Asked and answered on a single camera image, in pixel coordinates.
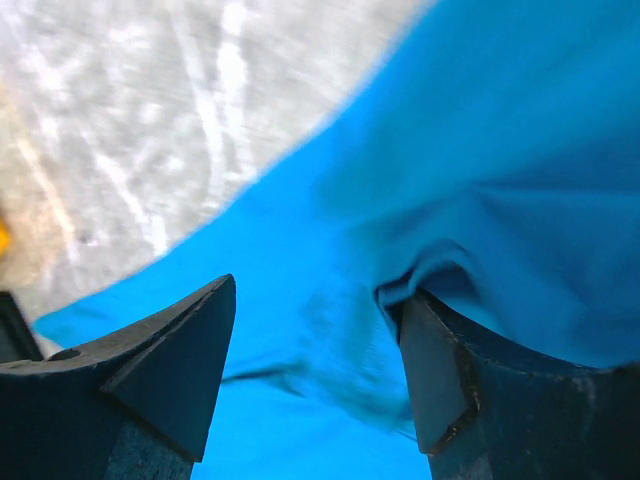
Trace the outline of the teal t shirt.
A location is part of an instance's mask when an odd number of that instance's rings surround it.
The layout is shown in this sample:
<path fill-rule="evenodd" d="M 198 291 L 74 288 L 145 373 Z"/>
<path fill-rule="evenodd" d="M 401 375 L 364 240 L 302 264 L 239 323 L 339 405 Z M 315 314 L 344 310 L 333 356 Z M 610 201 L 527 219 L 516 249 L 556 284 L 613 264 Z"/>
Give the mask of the teal t shirt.
<path fill-rule="evenodd" d="M 230 273 L 198 479 L 425 479 L 393 304 L 639 357 L 639 5 L 441 1 L 323 132 L 164 259 L 41 318 L 64 347 Z"/>

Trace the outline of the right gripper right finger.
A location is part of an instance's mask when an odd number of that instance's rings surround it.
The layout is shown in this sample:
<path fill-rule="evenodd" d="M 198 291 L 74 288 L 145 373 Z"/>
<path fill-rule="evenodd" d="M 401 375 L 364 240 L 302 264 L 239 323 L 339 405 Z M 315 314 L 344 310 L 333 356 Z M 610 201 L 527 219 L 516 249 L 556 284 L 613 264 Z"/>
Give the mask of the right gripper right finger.
<path fill-rule="evenodd" d="M 397 308 L 417 442 L 435 479 L 635 479 L 639 367 L 514 343 L 425 291 Z"/>

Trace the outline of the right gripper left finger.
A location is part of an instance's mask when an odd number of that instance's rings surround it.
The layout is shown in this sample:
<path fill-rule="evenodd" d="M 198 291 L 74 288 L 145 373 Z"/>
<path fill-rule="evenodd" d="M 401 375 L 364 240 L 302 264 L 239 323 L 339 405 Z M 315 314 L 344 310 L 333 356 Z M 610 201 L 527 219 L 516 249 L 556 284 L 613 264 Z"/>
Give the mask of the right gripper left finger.
<path fill-rule="evenodd" d="M 203 459 L 236 311 L 225 275 L 42 361 L 1 362 L 5 479 L 187 479 Z"/>

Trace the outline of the yellow plastic bin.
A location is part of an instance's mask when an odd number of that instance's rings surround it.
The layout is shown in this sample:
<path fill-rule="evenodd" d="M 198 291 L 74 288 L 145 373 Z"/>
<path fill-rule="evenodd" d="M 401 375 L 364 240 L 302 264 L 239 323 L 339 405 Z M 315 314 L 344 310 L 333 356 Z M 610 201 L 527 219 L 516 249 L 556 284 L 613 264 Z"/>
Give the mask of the yellow plastic bin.
<path fill-rule="evenodd" d="M 11 233 L 3 220 L 0 220 L 0 257 L 3 258 L 11 246 Z"/>

